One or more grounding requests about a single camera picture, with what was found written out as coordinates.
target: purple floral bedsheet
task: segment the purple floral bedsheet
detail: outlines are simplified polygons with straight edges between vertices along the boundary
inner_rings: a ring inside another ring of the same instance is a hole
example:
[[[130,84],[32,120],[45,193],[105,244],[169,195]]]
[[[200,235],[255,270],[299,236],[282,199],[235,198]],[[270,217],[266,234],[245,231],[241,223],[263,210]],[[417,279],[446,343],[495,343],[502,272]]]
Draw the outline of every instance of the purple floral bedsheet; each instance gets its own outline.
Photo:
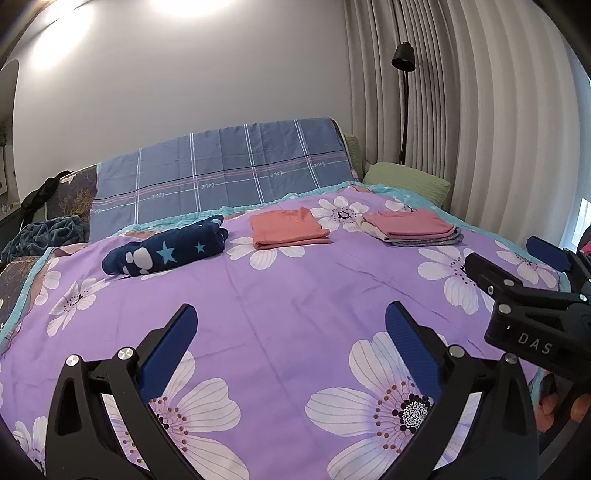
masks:
[[[0,371],[0,414],[37,465],[64,360],[110,358],[190,303],[197,335],[150,407],[204,478],[377,479],[433,406],[385,333],[387,305],[400,300],[448,344],[499,358],[483,340],[493,300],[466,278],[465,257],[475,251],[526,285],[558,288],[550,267],[478,233],[416,249],[360,232],[355,216],[406,208],[390,197],[350,187],[268,208],[300,206],[331,230],[332,244],[256,251],[251,212],[224,223],[224,253],[162,273],[105,275],[101,260],[126,237],[54,260],[46,274],[55,288],[24,318]],[[536,368],[523,367],[530,380]],[[456,457],[478,401],[470,396],[440,466]],[[129,460],[146,468],[113,398],[105,403]]]

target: floor lamp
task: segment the floor lamp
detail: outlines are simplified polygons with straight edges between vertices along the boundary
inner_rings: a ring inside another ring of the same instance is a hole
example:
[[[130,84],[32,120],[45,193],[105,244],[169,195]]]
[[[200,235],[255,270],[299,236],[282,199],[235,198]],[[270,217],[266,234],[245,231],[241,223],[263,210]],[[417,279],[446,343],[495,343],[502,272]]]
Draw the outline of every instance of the floor lamp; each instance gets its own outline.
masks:
[[[398,45],[396,53],[392,58],[392,66],[402,71],[404,84],[404,132],[402,133],[402,146],[398,163],[404,165],[406,162],[406,142],[408,136],[408,72],[414,72],[414,48],[407,41]]]

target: folded towel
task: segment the folded towel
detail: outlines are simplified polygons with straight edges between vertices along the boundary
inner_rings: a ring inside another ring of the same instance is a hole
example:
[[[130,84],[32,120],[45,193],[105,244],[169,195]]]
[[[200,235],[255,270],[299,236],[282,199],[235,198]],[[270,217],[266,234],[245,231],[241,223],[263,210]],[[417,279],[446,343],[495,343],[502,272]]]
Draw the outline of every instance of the folded towel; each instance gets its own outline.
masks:
[[[372,223],[369,223],[362,216],[355,218],[355,222],[359,225],[362,232],[368,233],[369,235],[380,239],[382,242],[386,242],[396,247],[436,247],[438,245],[456,245],[462,243],[464,235],[459,228],[454,228],[451,235],[439,239],[420,239],[420,240],[397,240],[391,239],[386,236],[379,228]]]
[[[425,241],[412,241],[412,242],[400,242],[397,240],[386,240],[386,243],[394,245],[396,247],[411,247],[411,248],[419,248],[419,247],[438,247],[439,245],[457,245],[461,244],[464,241],[464,234],[459,228],[456,228],[453,235],[450,235],[446,238],[437,239],[437,240],[425,240]]]
[[[441,238],[450,235],[454,226],[435,212],[419,208],[414,212],[375,212],[363,217],[389,238]]]
[[[323,229],[304,207],[252,215],[251,227],[252,241],[257,250],[331,243],[327,238],[330,230]]]

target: window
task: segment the window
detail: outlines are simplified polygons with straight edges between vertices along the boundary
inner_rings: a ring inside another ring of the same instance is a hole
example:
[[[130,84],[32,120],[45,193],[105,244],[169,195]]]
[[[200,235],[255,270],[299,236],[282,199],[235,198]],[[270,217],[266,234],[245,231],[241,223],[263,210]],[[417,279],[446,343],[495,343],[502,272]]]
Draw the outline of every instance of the window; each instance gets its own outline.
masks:
[[[579,241],[589,225],[591,225],[591,202],[582,199],[579,216],[577,217],[577,225],[574,227],[573,236],[570,240],[571,250],[576,251]]]

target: folded pink cloth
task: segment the folded pink cloth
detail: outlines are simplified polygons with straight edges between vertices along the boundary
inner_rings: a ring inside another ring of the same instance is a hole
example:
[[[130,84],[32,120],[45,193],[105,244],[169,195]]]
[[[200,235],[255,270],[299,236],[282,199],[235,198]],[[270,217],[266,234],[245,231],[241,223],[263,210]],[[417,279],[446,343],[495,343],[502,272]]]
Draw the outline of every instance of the folded pink cloth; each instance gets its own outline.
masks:
[[[251,216],[252,241],[257,250],[292,245],[329,244],[330,230],[322,228],[312,213],[299,210],[272,210]]]
[[[366,213],[363,218],[379,228],[388,238],[437,239],[451,235],[455,229],[454,225],[426,208],[419,208],[414,212]]]

